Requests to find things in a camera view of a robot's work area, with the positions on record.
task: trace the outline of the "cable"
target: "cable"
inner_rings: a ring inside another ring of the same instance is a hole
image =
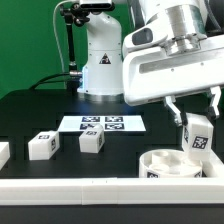
[[[34,90],[36,89],[37,86],[39,85],[42,85],[42,84],[49,84],[49,83],[57,83],[57,82],[65,82],[65,81],[68,81],[68,80],[57,80],[57,81],[47,81],[47,82],[39,82],[38,84],[36,84],[35,86],[33,85],[33,88],[30,90]]]
[[[46,80],[53,79],[53,78],[57,78],[57,77],[61,77],[61,76],[65,77],[65,76],[67,76],[67,75],[69,75],[69,73],[61,73],[61,74],[50,75],[50,76],[48,76],[48,77],[45,77],[45,78],[39,80],[37,83],[35,83],[34,85],[32,85],[32,86],[29,88],[29,90],[35,90],[35,88],[36,88],[37,86],[41,85],[41,84],[57,82],[57,81],[45,82]]]
[[[62,51],[61,51],[61,45],[59,42],[59,38],[58,38],[58,32],[57,32],[57,27],[56,27],[56,12],[58,10],[58,8],[60,7],[61,4],[65,4],[65,3],[78,3],[78,0],[67,0],[67,1],[62,1],[59,2],[55,8],[54,8],[54,13],[53,13],[53,28],[54,28],[54,35],[55,35],[55,39],[56,39],[56,43],[57,43],[57,48],[58,48],[58,52],[59,52],[59,56],[60,56],[60,60],[61,60],[61,69],[62,72],[65,72],[65,64],[64,64],[64,59],[63,59],[63,55],[62,55]]]
[[[208,12],[208,16],[209,16],[209,18],[211,19],[213,25],[215,26],[215,28],[216,28],[217,30],[222,31],[222,28],[220,27],[219,23],[217,22],[217,20],[216,20],[214,14],[213,14],[213,12],[212,12],[212,9],[211,9],[211,7],[210,7],[210,5],[209,5],[208,0],[204,0],[204,3],[205,3],[205,6],[206,6],[206,9],[207,9],[207,12]]]

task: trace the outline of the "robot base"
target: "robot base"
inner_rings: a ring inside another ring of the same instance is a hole
[[[78,93],[80,99],[93,101],[93,102],[123,102],[124,95],[93,95],[88,93]]]

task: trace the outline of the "warning label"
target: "warning label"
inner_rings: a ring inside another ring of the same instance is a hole
[[[101,61],[100,61],[100,64],[105,64],[105,65],[109,65],[111,64],[107,54],[104,54],[104,56],[102,57]]]

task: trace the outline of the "black cable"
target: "black cable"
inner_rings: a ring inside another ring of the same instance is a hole
[[[34,85],[32,85],[29,90],[35,90],[35,88],[41,84],[45,84],[45,83],[50,83],[50,82],[45,82],[46,80],[49,80],[49,79],[53,79],[53,78],[57,78],[57,77],[61,77],[61,76],[68,76],[69,73],[61,73],[61,74],[55,74],[55,75],[50,75],[50,76],[47,76],[41,80],[39,80],[37,83],[35,83]]]

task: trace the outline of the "white container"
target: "white container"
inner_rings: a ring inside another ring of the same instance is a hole
[[[190,160],[178,150],[158,149],[140,157],[140,178],[185,178],[201,177],[202,162]]]

